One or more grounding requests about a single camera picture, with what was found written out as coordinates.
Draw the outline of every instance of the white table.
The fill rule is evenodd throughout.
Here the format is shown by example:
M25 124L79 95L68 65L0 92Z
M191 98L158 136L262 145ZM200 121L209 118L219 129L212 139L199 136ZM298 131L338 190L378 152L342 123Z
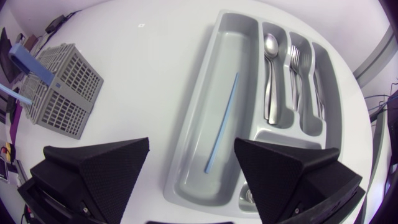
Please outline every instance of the white table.
M363 177L367 189L372 137L366 105L354 76L337 51L294 16L259 1L110 1L73 16L48 46L76 43L104 78L104 85L80 140L34 126L22 112L16 138L26 171L44 159L44 146L77 147L148 136L150 152L124 212L122 223L260 223L223 217L172 204L163 188L177 138L213 24L230 9L301 30L330 54L343 96L344 165ZM345 220L353 223L362 201Z

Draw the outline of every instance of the blue straw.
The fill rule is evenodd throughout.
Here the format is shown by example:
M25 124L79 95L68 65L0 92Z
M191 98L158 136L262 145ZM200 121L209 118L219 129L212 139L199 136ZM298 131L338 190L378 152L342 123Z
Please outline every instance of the blue straw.
M32 105L32 100L30 100L30 99L28 99L28 98L26 98L24 96L21 96L20 94L8 89L7 87L5 87L2 84L0 84L0 90L5 91L8 95L11 95L15 99L17 99L17 100L19 100L19 101L21 101L23 103L26 103L27 105Z
M233 98L234 98L236 85L238 84L238 77L239 77L239 73L237 73L236 76L235 76L234 86L232 87L232 91L231 91L231 94L229 96L229 100L228 100L228 104L226 106L223 122L221 124L220 130L218 131L216 142L214 144L213 150L211 152L210 159L209 159L209 161L207 163L207 166L206 166L206 169L205 169L205 173L207 173L207 174L210 172L211 167L213 166L214 159L216 159L218 146L220 145L221 138L222 138L222 136L224 134L224 130L225 130L226 122L228 120L229 112L231 111L231 105L232 105L232 101L233 101Z

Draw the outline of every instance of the gray plastic basket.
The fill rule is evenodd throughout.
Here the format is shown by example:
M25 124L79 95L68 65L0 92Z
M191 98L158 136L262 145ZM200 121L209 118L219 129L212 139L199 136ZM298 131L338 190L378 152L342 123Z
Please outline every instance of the gray plastic basket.
M103 79L75 44L48 48L37 60L55 77L48 86L34 73L28 74L21 88L21 95L33 102L21 103L27 117L34 124L80 139Z

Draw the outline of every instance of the gray plastic cutlery tray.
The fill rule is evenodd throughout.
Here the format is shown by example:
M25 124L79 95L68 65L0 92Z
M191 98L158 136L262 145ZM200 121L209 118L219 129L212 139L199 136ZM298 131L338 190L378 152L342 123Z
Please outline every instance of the gray plastic cutlery tray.
M274 59L278 122L264 119L264 94L269 77L264 61L264 36L279 43ZM290 81L291 47L300 57L303 116L293 109ZM315 64L324 92L325 120L318 117L313 73ZM231 11L218 15L192 99L175 149L164 197L203 212L258 218L245 199L248 186L235 157L236 137L309 149L341 147L340 94L328 52L305 34L264 19ZM217 138L235 74L234 102L213 168L204 172Z

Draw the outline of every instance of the spoon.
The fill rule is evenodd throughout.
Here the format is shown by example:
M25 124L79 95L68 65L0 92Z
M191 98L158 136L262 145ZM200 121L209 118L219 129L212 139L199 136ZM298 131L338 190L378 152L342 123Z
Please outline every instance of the spoon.
M275 70L274 62L272 61L272 59L278 55L278 49L279 46L276 38L272 34L267 34L264 38L264 56L269 62L269 70L271 72L269 73L270 75L266 86L264 117L267 119L268 115L269 124L276 124L278 116Z

